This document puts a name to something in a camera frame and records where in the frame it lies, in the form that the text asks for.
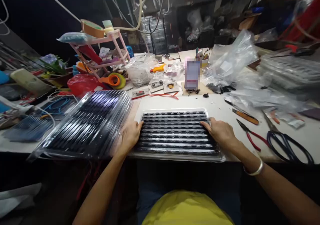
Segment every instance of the black-handled scissors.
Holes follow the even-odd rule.
[[[170,58],[170,54],[163,54],[162,55],[164,58],[166,58],[167,60],[177,60],[177,59],[180,59],[179,57],[178,58]]]
[[[304,164],[302,161],[300,161],[298,159],[298,157],[296,156],[296,154],[294,153],[294,151],[292,150],[289,142],[293,143],[295,146],[297,146],[307,157],[308,160],[308,165],[312,165],[314,164],[314,160],[312,158],[312,156],[310,155],[310,153],[300,144],[298,143],[296,140],[294,140],[293,138],[291,138],[290,136],[288,136],[287,134],[281,133],[279,132],[279,130],[276,128],[276,126],[270,121],[270,119],[267,117],[267,115],[263,112],[264,118],[267,121],[267,124],[269,126],[270,131],[268,131],[267,133],[267,141],[269,143],[269,147],[271,148],[271,150],[278,156],[280,157],[282,160],[288,162],[288,163],[295,163],[295,164]],[[281,147],[281,149],[285,152],[285,154],[288,156],[289,159],[285,158],[284,156],[282,156],[272,145],[271,143],[271,138],[273,138],[276,143],[278,143],[278,145]]]

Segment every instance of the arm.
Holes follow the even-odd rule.
[[[211,127],[205,122],[201,122],[201,124],[218,144],[235,155],[249,173],[258,170],[260,159],[236,139],[232,126],[223,121],[216,121],[214,118],[210,118],[210,121]],[[273,202],[293,224],[320,223],[320,207],[267,164],[255,177]]]
[[[122,143],[80,207],[73,224],[101,224],[108,209],[114,185],[129,151],[137,143],[143,122],[128,124]]]

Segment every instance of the red plastic bag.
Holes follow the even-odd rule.
[[[97,86],[102,87],[102,90],[109,90],[100,83],[95,76],[90,74],[77,74],[68,80],[67,84],[72,93],[81,98],[84,97],[87,92],[94,91]]]

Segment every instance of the hand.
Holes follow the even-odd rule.
[[[243,145],[233,133],[233,128],[228,123],[223,121],[216,121],[214,118],[210,118],[211,126],[206,122],[200,122],[203,125],[214,140],[224,149],[231,153],[235,153],[236,150]]]
[[[137,143],[143,121],[128,123],[122,131],[122,143],[119,146],[116,154],[126,156]]]

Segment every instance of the scissors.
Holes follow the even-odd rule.
[[[166,58],[167,60],[178,60],[180,58],[170,58],[170,54],[163,54],[162,55],[164,58]]]
[[[257,145],[255,145],[255,143],[254,143],[253,140],[251,139],[249,133],[251,133],[252,135],[256,136],[257,138],[259,138],[260,140],[262,140],[265,144],[267,144],[268,147],[270,147],[270,146],[269,146],[269,143],[268,143],[268,141],[267,141],[266,139],[264,139],[262,136],[260,136],[260,135],[258,135],[258,134],[256,134],[256,133],[250,131],[249,128],[247,128],[247,127],[246,127],[241,121],[239,121],[238,119],[236,119],[236,120],[237,120],[237,122],[239,123],[239,125],[242,127],[242,129],[246,132],[249,141],[251,142],[251,144],[253,145],[253,147],[254,147],[257,151],[261,152],[261,149],[260,149]]]
[[[270,121],[270,119],[267,117],[267,115],[263,112],[263,116],[265,120],[267,121],[267,124],[269,126],[270,131],[267,133],[267,141],[269,144],[269,148],[282,160],[288,162],[288,163],[295,163],[295,164],[304,164],[302,161],[298,159],[294,151],[292,150],[289,142],[292,142],[295,146],[297,146],[307,157],[308,165],[314,164],[314,160],[310,153],[296,140],[288,136],[287,134],[279,132],[279,130],[276,128],[276,126]],[[273,138],[276,143],[281,147],[281,149],[285,152],[285,154],[288,156],[289,159],[282,156],[272,145],[271,138]]]

